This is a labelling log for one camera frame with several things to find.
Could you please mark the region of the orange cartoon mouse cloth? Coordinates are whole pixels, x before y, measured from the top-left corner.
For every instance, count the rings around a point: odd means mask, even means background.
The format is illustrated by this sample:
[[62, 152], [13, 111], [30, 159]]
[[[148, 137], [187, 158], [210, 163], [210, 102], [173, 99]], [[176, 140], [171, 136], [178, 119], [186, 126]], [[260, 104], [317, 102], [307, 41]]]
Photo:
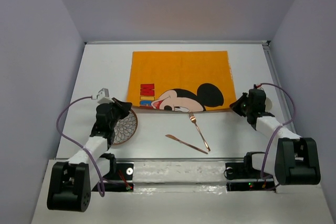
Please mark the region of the orange cartoon mouse cloth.
[[135, 51], [127, 101], [177, 112], [228, 109], [236, 101], [226, 51]]

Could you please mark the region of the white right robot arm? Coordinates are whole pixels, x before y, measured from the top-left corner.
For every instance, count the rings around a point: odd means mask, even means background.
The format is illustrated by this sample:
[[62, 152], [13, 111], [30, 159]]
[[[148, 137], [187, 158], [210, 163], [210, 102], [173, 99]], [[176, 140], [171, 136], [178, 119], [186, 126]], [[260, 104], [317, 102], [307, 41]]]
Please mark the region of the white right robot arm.
[[241, 171], [248, 178], [273, 178], [279, 185], [317, 185], [321, 180], [317, 144], [280, 123], [266, 110], [266, 93], [253, 87], [230, 105], [248, 124], [269, 139], [263, 152], [248, 152]]

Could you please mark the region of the white cup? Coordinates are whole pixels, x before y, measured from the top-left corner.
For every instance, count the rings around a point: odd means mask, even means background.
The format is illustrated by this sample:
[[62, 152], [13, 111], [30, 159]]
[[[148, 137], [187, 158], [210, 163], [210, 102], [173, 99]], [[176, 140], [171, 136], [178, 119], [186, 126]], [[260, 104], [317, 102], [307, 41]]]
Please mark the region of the white cup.
[[269, 112], [272, 109], [272, 101], [266, 97], [265, 99], [265, 111]]

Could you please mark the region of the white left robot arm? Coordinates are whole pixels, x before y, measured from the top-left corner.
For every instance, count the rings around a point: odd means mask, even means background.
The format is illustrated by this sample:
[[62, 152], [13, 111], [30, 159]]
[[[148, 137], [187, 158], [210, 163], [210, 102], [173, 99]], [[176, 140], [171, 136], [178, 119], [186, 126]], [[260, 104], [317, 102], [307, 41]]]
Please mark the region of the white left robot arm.
[[96, 121], [86, 144], [66, 138], [80, 149], [66, 161], [53, 165], [47, 196], [49, 210], [84, 212], [94, 188], [101, 197], [105, 196], [104, 179], [116, 174], [115, 155], [108, 152], [114, 142], [114, 128], [130, 114], [131, 107], [132, 103], [116, 98], [99, 99]]

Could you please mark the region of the floral patterned ceramic plate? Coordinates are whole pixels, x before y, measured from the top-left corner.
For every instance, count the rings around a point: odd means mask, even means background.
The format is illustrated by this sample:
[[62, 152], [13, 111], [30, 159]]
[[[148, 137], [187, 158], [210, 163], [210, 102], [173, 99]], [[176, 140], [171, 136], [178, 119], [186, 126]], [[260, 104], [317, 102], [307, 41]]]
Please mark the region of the floral patterned ceramic plate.
[[128, 116], [117, 122], [114, 128], [114, 139], [112, 145], [120, 145], [128, 141], [135, 134], [137, 127], [137, 115], [133, 110], [131, 110]]

